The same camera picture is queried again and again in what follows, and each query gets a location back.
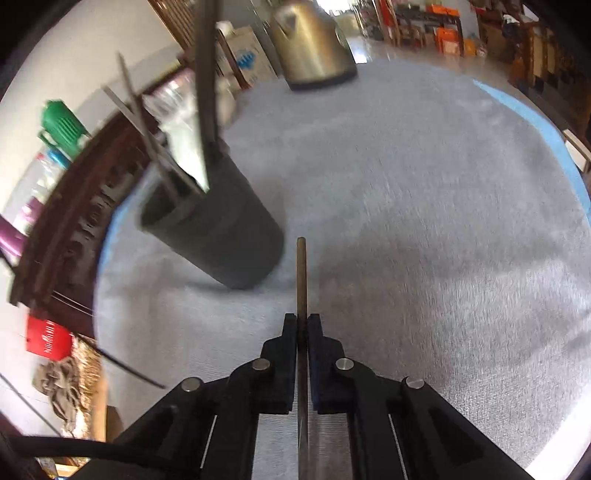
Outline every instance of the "red box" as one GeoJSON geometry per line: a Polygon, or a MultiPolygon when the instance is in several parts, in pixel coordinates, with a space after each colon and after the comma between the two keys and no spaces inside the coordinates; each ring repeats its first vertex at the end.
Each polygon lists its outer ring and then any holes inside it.
{"type": "Polygon", "coordinates": [[[51,320],[27,317],[27,352],[59,361],[72,352],[70,331],[51,320]]]}

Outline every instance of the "black cable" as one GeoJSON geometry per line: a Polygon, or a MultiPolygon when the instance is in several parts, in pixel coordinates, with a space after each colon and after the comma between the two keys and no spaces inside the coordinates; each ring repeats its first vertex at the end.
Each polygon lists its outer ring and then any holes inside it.
{"type": "Polygon", "coordinates": [[[31,405],[29,403],[29,401],[17,390],[17,388],[11,384],[8,379],[2,375],[0,373],[0,378],[2,378],[2,380],[4,381],[4,383],[6,383],[6,385],[8,385],[8,388],[10,388],[10,390],[12,390],[14,393],[16,393],[17,397],[20,398],[27,407],[29,407],[34,413],[35,415],[37,415],[40,419],[42,419],[42,421],[58,436],[61,437],[61,433],[59,432],[59,430],[57,430],[57,428],[55,428],[51,423],[49,423],[49,421],[43,416],[41,415],[37,409],[35,407],[33,407],[33,405],[31,405]]]}
{"type": "Polygon", "coordinates": [[[72,332],[72,335],[74,335],[76,338],[78,338],[78,340],[80,340],[81,342],[88,345],[90,348],[92,348],[99,355],[104,356],[107,360],[114,363],[119,368],[122,368],[123,370],[125,370],[130,375],[133,375],[134,377],[137,377],[137,378],[149,383],[150,385],[161,388],[162,390],[166,389],[166,386],[162,385],[162,383],[158,383],[155,380],[152,380],[150,377],[146,377],[144,374],[138,372],[136,369],[128,367],[123,362],[117,360],[115,357],[113,357],[109,353],[105,352],[103,349],[97,347],[96,345],[93,345],[92,342],[89,342],[83,335],[76,333],[76,332],[72,332]]]}
{"type": "Polygon", "coordinates": [[[9,437],[10,447],[17,455],[30,457],[87,457],[155,468],[164,471],[185,471],[177,463],[158,456],[155,452],[114,443],[62,437],[9,437]]]}

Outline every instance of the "metal pin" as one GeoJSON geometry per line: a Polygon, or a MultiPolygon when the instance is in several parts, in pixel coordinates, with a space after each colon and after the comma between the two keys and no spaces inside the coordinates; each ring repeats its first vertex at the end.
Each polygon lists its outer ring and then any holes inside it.
{"type": "Polygon", "coordinates": [[[201,387],[201,379],[197,377],[188,377],[181,382],[181,388],[185,392],[194,392],[201,387]]]}
{"type": "Polygon", "coordinates": [[[353,361],[350,358],[339,358],[336,362],[335,362],[335,366],[336,368],[338,368],[339,370],[351,370],[354,366],[353,361]]]}
{"type": "Polygon", "coordinates": [[[415,390],[423,388],[425,385],[425,381],[422,378],[407,377],[405,381],[409,388],[413,388],[415,390]]]}
{"type": "Polygon", "coordinates": [[[271,362],[266,358],[257,358],[256,360],[252,361],[252,369],[257,370],[258,372],[265,371],[270,366],[271,362]]]}

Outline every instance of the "metal skewer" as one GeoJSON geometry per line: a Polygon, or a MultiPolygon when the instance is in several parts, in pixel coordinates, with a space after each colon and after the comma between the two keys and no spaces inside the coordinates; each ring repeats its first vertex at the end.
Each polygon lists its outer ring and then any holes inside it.
{"type": "Polygon", "coordinates": [[[175,187],[172,179],[168,175],[168,171],[160,163],[160,159],[158,158],[158,155],[156,155],[156,151],[154,149],[154,144],[152,143],[152,139],[149,137],[150,132],[148,131],[148,127],[146,127],[146,124],[144,122],[144,117],[142,116],[141,106],[139,104],[137,97],[135,96],[134,88],[131,85],[131,78],[129,76],[129,70],[127,69],[127,66],[125,65],[125,60],[123,58],[123,55],[121,53],[117,53],[117,59],[119,61],[119,69],[120,69],[121,75],[123,77],[123,83],[125,85],[125,89],[127,90],[127,95],[129,96],[129,101],[131,102],[131,109],[133,110],[133,113],[136,117],[137,125],[139,127],[139,132],[142,134],[142,138],[144,139],[144,145],[146,148],[146,152],[148,153],[150,160],[152,160],[154,163],[156,163],[156,166],[158,168],[160,176],[162,177],[164,187],[166,188],[166,191],[168,192],[170,199],[173,201],[173,203],[175,205],[178,205],[181,201],[181,196],[180,196],[177,188],[175,187]]]}
{"type": "MultiPolygon", "coordinates": [[[[133,112],[131,110],[129,110],[129,108],[127,108],[127,105],[123,102],[123,100],[121,100],[119,97],[117,97],[115,92],[107,86],[103,86],[102,90],[111,99],[111,101],[116,105],[116,107],[123,114],[123,116],[129,121],[129,123],[131,123],[135,127],[135,129],[141,133],[141,129],[140,129],[137,117],[133,114],[133,112]]],[[[189,174],[187,174],[187,172],[185,172],[176,163],[176,161],[171,157],[171,155],[168,153],[166,148],[164,148],[162,145],[160,145],[158,140],[156,140],[156,137],[153,136],[150,132],[148,132],[148,136],[149,136],[152,144],[155,145],[160,160],[165,161],[166,164],[172,170],[174,170],[174,172],[179,177],[181,177],[181,179],[184,180],[184,182],[187,184],[187,186],[189,186],[189,188],[191,188],[195,193],[197,193],[200,196],[205,196],[205,192],[199,186],[199,184],[197,184],[195,181],[193,181],[193,178],[189,174]]]]}
{"type": "Polygon", "coordinates": [[[297,440],[298,479],[308,478],[308,273],[306,239],[299,237],[295,255],[295,290],[297,297],[297,440]]]}

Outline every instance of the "wooden stick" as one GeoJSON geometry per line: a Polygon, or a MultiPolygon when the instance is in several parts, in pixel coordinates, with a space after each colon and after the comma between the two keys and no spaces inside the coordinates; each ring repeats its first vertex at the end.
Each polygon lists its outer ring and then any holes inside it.
{"type": "Polygon", "coordinates": [[[297,297],[297,430],[298,480],[308,478],[308,272],[306,239],[299,237],[296,245],[295,287],[297,297]]]}
{"type": "Polygon", "coordinates": [[[222,48],[222,52],[224,53],[224,55],[228,59],[228,63],[230,64],[230,68],[232,69],[232,73],[234,74],[234,76],[236,77],[236,80],[238,81],[238,86],[242,90],[248,90],[251,87],[251,85],[244,78],[244,75],[242,74],[242,70],[238,66],[238,63],[236,63],[236,57],[232,53],[232,49],[230,48],[230,45],[228,45],[228,42],[226,41],[226,37],[223,36],[223,33],[220,29],[218,29],[216,31],[216,38],[217,38],[217,42],[220,44],[220,46],[222,48]]]}

